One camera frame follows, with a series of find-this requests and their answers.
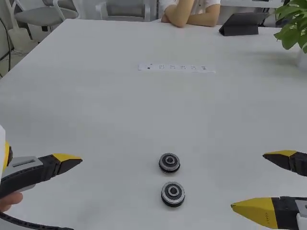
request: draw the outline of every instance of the human hand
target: human hand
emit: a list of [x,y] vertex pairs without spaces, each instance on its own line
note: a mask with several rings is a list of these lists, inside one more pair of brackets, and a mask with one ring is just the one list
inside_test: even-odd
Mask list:
[[23,194],[12,193],[2,199],[0,199],[0,211],[6,212],[12,205],[18,204],[23,200]]
[[170,23],[170,20],[168,19],[168,17],[165,14],[163,14],[163,16],[161,18],[161,22],[162,23]]

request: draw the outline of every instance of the metal bearing ring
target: metal bearing ring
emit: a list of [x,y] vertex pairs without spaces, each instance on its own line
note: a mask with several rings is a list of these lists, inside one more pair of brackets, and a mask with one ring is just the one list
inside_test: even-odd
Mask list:
[[183,187],[177,182],[167,182],[161,191],[163,202],[170,207],[180,206],[185,196]]
[[180,167],[179,157],[173,153],[165,153],[160,158],[159,166],[165,173],[174,173]]

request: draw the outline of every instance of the white shirt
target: white shirt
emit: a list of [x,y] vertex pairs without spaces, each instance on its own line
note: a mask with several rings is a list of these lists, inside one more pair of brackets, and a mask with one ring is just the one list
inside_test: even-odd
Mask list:
[[[169,5],[177,4],[180,0],[159,0],[160,2],[160,13],[164,13],[165,9]],[[203,13],[203,10],[209,6],[221,4],[221,0],[195,0],[192,7],[191,14]]]

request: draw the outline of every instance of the white sticker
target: white sticker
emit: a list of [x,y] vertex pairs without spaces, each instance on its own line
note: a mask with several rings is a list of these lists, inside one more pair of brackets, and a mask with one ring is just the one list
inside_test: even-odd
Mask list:
[[208,69],[205,66],[192,65],[169,65],[169,64],[139,64],[139,70],[145,71],[181,71],[181,72],[196,72],[196,73],[215,73],[214,70]]

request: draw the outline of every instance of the robotic arm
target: robotic arm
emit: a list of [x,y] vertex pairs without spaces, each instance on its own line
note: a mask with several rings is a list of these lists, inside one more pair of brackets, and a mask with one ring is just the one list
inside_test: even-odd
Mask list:
[[[283,169],[307,176],[307,154],[295,150],[265,153],[263,157]],[[307,197],[265,197],[237,202],[238,214],[271,229],[307,230]]]
[[[16,191],[25,191],[36,184],[67,172],[80,164],[82,159],[67,154],[52,154],[45,157],[13,157],[13,152],[5,141],[5,131],[0,126],[0,199]],[[29,223],[0,212],[0,228],[4,230],[73,230]]]

